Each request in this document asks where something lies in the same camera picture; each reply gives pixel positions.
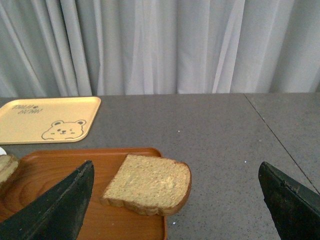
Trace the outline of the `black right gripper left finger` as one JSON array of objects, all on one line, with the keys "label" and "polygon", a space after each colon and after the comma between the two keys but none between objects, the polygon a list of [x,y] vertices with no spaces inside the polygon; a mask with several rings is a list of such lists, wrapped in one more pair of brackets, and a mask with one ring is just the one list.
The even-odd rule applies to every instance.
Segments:
[{"label": "black right gripper left finger", "polygon": [[92,161],[0,224],[2,240],[75,240],[88,209],[95,177]]}]

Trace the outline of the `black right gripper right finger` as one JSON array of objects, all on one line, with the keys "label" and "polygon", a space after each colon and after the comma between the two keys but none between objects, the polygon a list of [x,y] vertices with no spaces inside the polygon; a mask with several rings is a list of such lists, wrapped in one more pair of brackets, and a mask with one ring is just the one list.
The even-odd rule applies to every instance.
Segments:
[{"label": "black right gripper right finger", "polygon": [[258,170],[264,202],[282,240],[320,238],[320,195],[264,161]]}]

